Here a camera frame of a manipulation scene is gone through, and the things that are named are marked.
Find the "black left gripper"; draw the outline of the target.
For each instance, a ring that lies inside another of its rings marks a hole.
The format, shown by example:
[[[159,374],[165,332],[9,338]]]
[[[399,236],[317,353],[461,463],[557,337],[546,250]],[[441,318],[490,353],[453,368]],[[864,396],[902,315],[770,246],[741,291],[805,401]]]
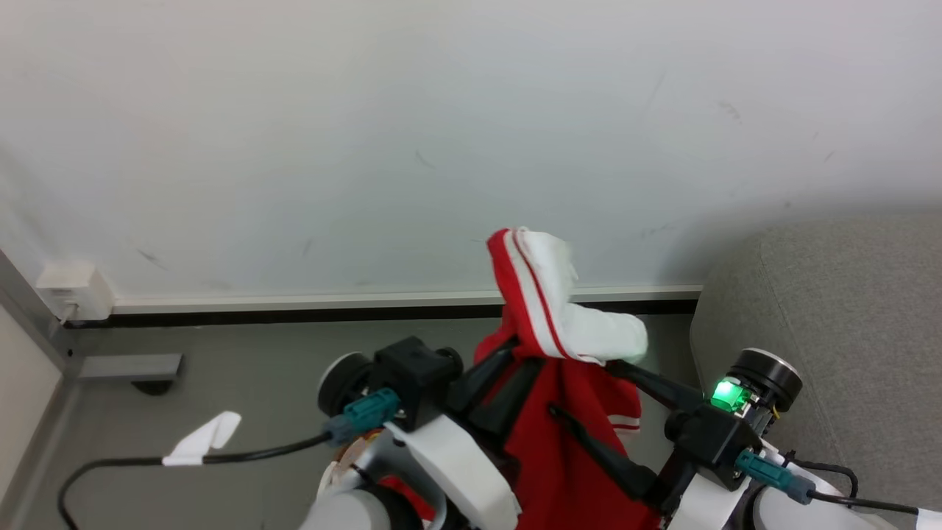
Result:
[[[474,409],[470,425],[478,437],[505,443],[545,364],[538,358],[524,359],[484,401],[514,363],[517,346],[505,342],[463,375],[457,352],[431,349],[416,336],[370,356],[347,353],[321,375],[317,406],[330,417],[327,429],[333,433],[366,433],[386,425],[411,432],[440,416],[444,405],[457,414]]]

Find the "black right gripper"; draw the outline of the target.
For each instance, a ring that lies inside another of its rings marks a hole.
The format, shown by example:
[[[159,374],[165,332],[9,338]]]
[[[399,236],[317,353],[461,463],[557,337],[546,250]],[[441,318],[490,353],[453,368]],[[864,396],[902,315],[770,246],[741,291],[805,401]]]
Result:
[[[726,491],[743,485],[745,473],[736,467],[739,455],[759,453],[768,429],[803,389],[797,369],[756,348],[744,349],[708,393],[623,360],[608,361],[606,372],[632,382],[670,410],[664,435],[673,443],[673,452],[659,474],[664,483],[660,509],[676,509],[698,473],[706,473],[707,479]],[[548,412],[623,494],[646,506],[652,504],[657,473],[589,435],[561,407],[549,405]]]

